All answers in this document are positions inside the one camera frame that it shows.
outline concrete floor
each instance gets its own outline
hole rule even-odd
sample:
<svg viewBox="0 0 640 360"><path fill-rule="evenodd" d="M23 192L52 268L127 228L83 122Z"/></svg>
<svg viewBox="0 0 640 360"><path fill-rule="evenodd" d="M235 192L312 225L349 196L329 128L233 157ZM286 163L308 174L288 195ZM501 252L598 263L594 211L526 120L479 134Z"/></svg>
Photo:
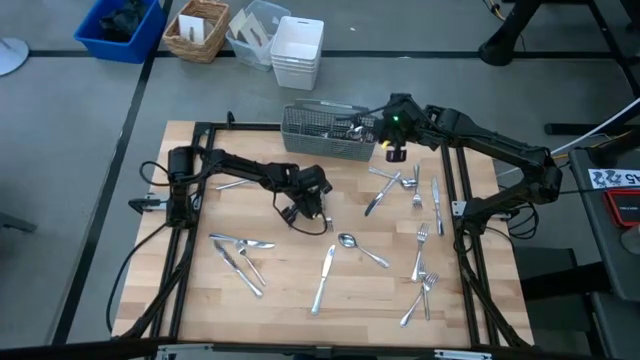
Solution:
<svg viewBox="0 0 640 360"><path fill-rule="evenodd" d="M175 0L171 14L185 1ZM249 2L229 4L235 12ZM475 51L500 26L481 1L274 2L295 16L324 20L325 50ZM32 50L82 50L73 32L91 3L0 2L0 36L22 38ZM640 37L624 32L620 4L598 5L624 53L635 54ZM544 5L523 34L528 51L607 51L584 6ZM90 57L32 57L0 78L0 211L39 226L29 235L0 233L0 347L50 342L141 70ZM69 341L108 338L107 296L140 220L127 200L146 193L137 169L155 159L166 121L223 121L231 110L239 122L279 122L283 106L296 98L377 107L391 92L456 108L482 126L551 148L570 138L546 136L544 123L597 123L632 99L612 60L519 60L494 68L474 59L325 58L316 88L307 92L279 88L273 72L233 58L209 65L155 59ZM566 178L567 189L575 186ZM569 247L580 263L598 260L581 209L577 196L540 207L538 235L516 244ZM558 339L539 334L537 341Z"/></svg>

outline blue plastic crate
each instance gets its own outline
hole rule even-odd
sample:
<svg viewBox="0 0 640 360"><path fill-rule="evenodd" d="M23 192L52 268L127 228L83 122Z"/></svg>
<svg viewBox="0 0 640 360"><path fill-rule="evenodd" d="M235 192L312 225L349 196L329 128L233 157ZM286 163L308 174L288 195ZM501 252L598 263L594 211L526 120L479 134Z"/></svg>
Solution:
<svg viewBox="0 0 640 360"><path fill-rule="evenodd" d="M131 40L128 43L103 40L104 31L100 26L100 18L122 8L125 1L98 0L73 37L82 42L91 55L99 59L140 64L144 62L149 50L162 34L167 16L158 0L142 0L149 9Z"/></svg>

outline metal cutlery basket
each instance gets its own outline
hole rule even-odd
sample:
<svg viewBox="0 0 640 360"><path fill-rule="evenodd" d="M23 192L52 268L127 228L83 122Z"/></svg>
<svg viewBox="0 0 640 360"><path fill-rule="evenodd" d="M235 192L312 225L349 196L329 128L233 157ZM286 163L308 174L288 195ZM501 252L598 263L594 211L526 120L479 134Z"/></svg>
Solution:
<svg viewBox="0 0 640 360"><path fill-rule="evenodd" d="M360 116L361 131L351 121L336 120L369 109L331 101L296 100L284 108L280 131L289 152L339 159L369 161L376 145L375 117Z"/></svg>

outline silver knife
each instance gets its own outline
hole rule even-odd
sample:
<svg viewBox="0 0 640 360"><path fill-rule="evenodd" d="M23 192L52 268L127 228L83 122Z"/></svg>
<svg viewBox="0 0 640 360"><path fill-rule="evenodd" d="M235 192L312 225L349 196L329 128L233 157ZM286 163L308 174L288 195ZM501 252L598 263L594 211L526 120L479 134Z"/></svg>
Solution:
<svg viewBox="0 0 640 360"><path fill-rule="evenodd" d="M440 214L440 189L438 188L438 178L435 176L431 179L431 191L433 192L433 201L436 203L436 218L438 222L438 235L444 235L444 225L442 224L442 214Z"/></svg>
<svg viewBox="0 0 640 360"><path fill-rule="evenodd" d="M220 256L222 257L222 260L224 260L224 262L226 262L227 265L231 266L231 268L236 273L238 273L238 275L240 275L240 278L242 279L242 281L244 281L245 284L247 284L249 289L251 289L251 291L253 291L253 294L257 298L261 298L262 297L262 291L260 291L260 289L258 289L257 286L253 285L253 283L251 282L251 280L249 280L247 275L245 275L242 272L242 270L240 270L240 268L238 267L236 262L233 261L231 256L229 256L229 253L227 253L227 251L222 247L222 244L220 244L220 242L218 240L213 240L213 245L216 247L216 250L218 251L218 254L220 254Z"/></svg>
<svg viewBox="0 0 640 360"><path fill-rule="evenodd" d="M231 236L211 233L209 237L213 240L221 240L221 241L232 241L239 242L244 246L251 246L257 249L272 249L276 246L274 243L270 243L268 241L259 241L259 240L251 240L251 239L237 239Z"/></svg>
<svg viewBox="0 0 640 360"><path fill-rule="evenodd" d="M389 191L389 189L391 189L393 184L395 184L398 181L398 179L400 179L400 175L402 175L402 173L400 171L398 171L393 176L393 178L391 180L389 180L387 185L385 185L384 189L382 189L382 191L380 191L380 193L378 193L378 195L371 201L371 203L367 207L367 210L365 210L365 212L364 212L364 216L369 216L369 214L371 214L373 209L375 209L375 207L378 206L378 204L380 203L382 198L387 194L387 191Z"/></svg>
<svg viewBox="0 0 640 360"><path fill-rule="evenodd" d="M324 258L324 265L322 266L322 278L320 279L320 286L316 297L313 299L313 306L311 306L311 314L318 315L320 311L320 300L322 300L322 293L324 292L324 283L327 281L327 275L329 275L329 269L331 269L331 261L333 260L333 254L336 252L336 246L331 245L327 256Z"/></svg>

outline silver fork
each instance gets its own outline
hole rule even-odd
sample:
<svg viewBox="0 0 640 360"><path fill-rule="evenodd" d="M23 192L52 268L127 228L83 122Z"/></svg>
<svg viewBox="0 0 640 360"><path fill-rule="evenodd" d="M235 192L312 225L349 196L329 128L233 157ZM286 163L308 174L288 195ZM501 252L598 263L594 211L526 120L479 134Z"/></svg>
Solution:
<svg viewBox="0 0 640 360"><path fill-rule="evenodd" d="M422 281L422 304L424 305L424 317L427 320L431 320L431 310L429 309L429 297L427 297L427 289L424 287L424 283L427 278L427 269L426 269L426 266L424 265L424 261L420 261L418 276Z"/></svg>
<svg viewBox="0 0 640 360"><path fill-rule="evenodd" d="M249 264L249 267L251 267L251 270L253 270L253 273L256 274L256 277L258 278L258 280L260 280L260 283L262 284L262 286L267 286L267 283L264 281L264 278L262 278L262 275L260 275L260 273L258 272L258 269L256 269L255 266L253 266L253 263L247 257L247 249L244 247L244 245L242 245L240 241L236 241L234 245L236 247L236 250L238 250L238 254L240 254L240 256L242 256L247 261L247 264Z"/></svg>
<svg viewBox="0 0 640 360"><path fill-rule="evenodd" d="M324 213L324 218L327 221L327 231L333 232L333 219L327 215L327 196L325 193L320 193L321 201L322 201L322 212Z"/></svg>
<svg viewBox="0 0 640 360"><path fill-rule="evenodd" d="M422 223L418 230L418 236L416 237L418 241L418 253L416 254L416 263L413 266L413 273L411 274L411 281L413 282L418 282L418 267L422 261L422 245L427 241L427 236L429 236L429 224Z"/></svg>
<svg viewBox="0 0 640 360"><path fill-rule="evenodd" d="M413 195L413 208L416 210L422 210L422 197L418 194L418 188L420 187L420 165L416 164L413 167L413 178L416 179L416 187Z"/></svg>
<svg viewBox="0 0 640 360"><path fill-rule="evenodd" d="M429 275L425 276L424 282L420 286L420 292L418 293L416 300L413 302L413 305L411 305L411 307L409 308L409 311L407 311L407 313L404 314L404 316L400 320L400 326L406 327L407 324L409 324L409 319L411 318L413 311L416 309L416 306L418 306L420 298L424 296L424 292L428 293L429 291L431 291L431 289L433 289L433 286L436 284L436 282L438 282L438 279L440 279L440 276L436 273L430 273Z"/></svg>

